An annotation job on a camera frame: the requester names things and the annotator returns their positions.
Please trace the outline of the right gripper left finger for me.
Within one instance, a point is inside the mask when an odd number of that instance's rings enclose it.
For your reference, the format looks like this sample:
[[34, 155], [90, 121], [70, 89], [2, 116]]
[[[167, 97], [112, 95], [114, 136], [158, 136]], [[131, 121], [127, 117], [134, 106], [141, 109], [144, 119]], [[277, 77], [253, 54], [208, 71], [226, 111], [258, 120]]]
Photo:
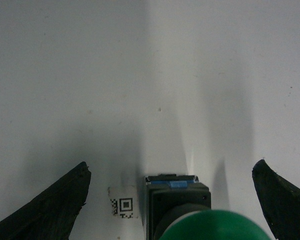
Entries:
[[91, 182], [81, 162], [29, 203], [0, 221], [0, 240], [67, 240]]

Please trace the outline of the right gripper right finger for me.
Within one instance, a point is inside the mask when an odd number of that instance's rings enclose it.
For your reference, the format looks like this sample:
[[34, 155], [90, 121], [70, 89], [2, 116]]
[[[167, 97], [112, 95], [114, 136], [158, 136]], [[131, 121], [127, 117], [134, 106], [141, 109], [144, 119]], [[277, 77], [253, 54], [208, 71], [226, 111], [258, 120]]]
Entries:
[[277, 240], [300, 240], [300, 188], [274, 172], [264, 159], [252, 169], [263, 216]]

